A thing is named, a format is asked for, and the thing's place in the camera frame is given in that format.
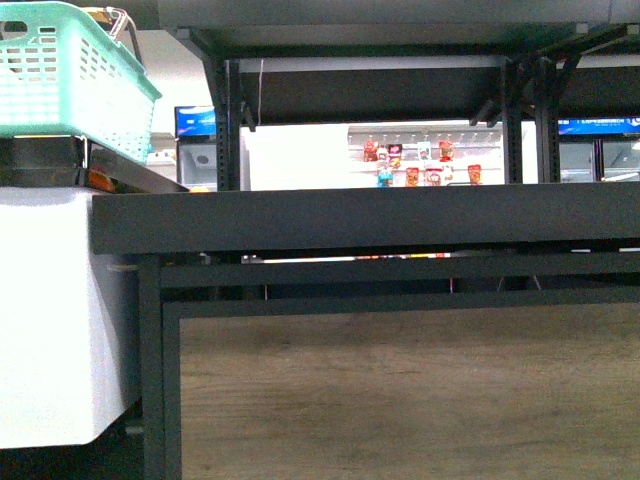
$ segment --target wood grain surface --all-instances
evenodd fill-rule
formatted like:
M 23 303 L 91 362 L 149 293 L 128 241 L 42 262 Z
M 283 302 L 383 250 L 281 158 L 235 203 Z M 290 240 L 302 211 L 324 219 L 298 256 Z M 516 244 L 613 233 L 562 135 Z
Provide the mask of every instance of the wood grain surface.
M 183 320 L 204 479 L 638 479 L 640 304 Z

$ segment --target plastic basket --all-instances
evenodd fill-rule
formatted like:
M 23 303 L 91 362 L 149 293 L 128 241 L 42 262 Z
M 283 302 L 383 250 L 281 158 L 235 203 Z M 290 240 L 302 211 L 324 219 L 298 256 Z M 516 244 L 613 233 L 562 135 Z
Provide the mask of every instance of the plastic basket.
M 129 50 L 63 2 L 0 3 L 6 22 L 27 31 L 0 40 L 0 136 L 84 135 L 144 164 L 161 94 Z

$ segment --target snack package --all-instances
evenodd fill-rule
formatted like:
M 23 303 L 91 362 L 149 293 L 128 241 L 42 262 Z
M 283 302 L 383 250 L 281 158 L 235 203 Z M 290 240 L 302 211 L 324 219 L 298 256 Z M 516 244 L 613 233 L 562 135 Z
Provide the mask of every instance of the snack package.
M 378 160 L 378 142 L 364 142 L 364 161 L 375 162 Z
M 441 140 L 438 146 L 440 147 L 441 162 L 450 162 L 453 160 L 453 143 L 448 140 Z
M 418 158 L 423 162 L 431 160 L 431 142 L 418 142 Z
M 378 171 L 378 187 L 386 188 L 393 186 L 393 171 L 385 165 Z
M 405 186 L 417 187 L 419 184 L 420 184 L 420 169 L 417 167 L 407 168 Z
M 389 151 L 389 165 L 391 168 L 398 169 L 402 165 L 402 144 L 394 143 L 387 146 Z
M 482 185 L 482 165 L 475 164 L 467 167 L 471 185 Z
M 378 161 L 386 162 L 389 160 L 389 151 L 384 147 L 384 145 L 378 148 L 376 153 L 378 155 Z
M 440 163 L 428 163 L 424 174 L 425 185 L 429 187 L 439 187 L 442 185 L 443 170 L 444 167 Z

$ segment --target table leg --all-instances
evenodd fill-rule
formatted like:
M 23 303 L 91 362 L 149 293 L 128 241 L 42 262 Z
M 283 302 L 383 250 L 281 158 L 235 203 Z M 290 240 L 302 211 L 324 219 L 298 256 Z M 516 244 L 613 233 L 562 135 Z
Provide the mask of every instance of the table leg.
M 180 318 L 163 314 L 165 470 L 167 480 L 182 478 L 180 403 Z
M 141 259 L 139 280 L 144 478 L 145 480 L 167 480 L 159 256 L 145 255 Z

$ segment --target monitor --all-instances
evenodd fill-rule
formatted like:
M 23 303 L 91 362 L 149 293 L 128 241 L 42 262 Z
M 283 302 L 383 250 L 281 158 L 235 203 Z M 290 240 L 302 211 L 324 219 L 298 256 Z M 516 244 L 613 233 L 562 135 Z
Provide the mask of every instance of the monitor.
M 640 118 L 596 118 L 558 121 L 560 135 L 623 135 L 640 133 Z
M 216 134 L 216 112 L 212 106 L 176 107 L 176 137 Z

